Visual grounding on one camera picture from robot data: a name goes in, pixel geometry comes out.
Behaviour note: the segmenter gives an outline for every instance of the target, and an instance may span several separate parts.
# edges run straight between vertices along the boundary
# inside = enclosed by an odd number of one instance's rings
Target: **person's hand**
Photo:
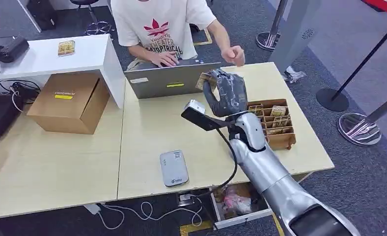
[[[158,67],[163,67],[161,63],[167,66],[176,66],[176,64],[179,64],[179,62],[175,55],[176,52],[153,53],[150,61]]]
[[[221,56],[226,62],[232,63],[236,66],[243,66],[246,63],[244,50],[240,46],[234,46],[222,50]]]

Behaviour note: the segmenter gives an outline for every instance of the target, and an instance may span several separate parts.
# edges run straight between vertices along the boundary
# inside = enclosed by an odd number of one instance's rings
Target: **silver robotic arm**
[[[260,120],[255,114],[240,115],[235,126],[245,134],[234,134],[230,140],[238,165],[267,201],[286,235],[360,235],[347,218],[307,193],[290,176],[266,143]]]
[[[211,71],[217,81],[217,101],[207,81],[204,95],[214,115],[191,100],[182,117],[204,130],[228,127],[229,143],[243,172],[267,201],[287,236],[358,236],[355,226],[335,209],[307,193],[289,174],[266,143],[259,118],[247,112],[247,93],[243,78],[218,69]]]

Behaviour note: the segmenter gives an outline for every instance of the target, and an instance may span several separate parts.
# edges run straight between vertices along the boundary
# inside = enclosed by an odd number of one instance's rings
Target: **yellow label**
[[[179,86],[183,86],[185,84],[169,84],[169,85],[166,85],[167,88],[170,88],[170,87],[179,87]]]
[[[62,98],[62,99],[72,99],[73,96],[66,96],[66,95],[55,95],[55,98]]]

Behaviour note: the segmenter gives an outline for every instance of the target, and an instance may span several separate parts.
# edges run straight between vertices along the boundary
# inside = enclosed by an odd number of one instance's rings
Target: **chair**
[[[92,10],[91,4],[98,2],[98,0],[70,0],[71,3],[78,5],[78,10],[82,5],[87,5],[89,9],[89,14],[91,14],[91,18],[93,23],[86,27],[85,34],[94,35],[94,34],[105,34],[109,31],[114,31],[111,28],[111,25],[105,21],[98,21],[97,17]]]

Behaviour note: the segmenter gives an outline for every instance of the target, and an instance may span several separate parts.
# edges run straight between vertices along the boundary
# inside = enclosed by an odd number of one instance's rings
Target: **laptop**
[[[196,88],[201,73],[220,67],[220,62],[204,63],[198,59],[180,60],[177,66],[159,68],[144,63],[137,70],[125,71],[138,99],[202,92]]]

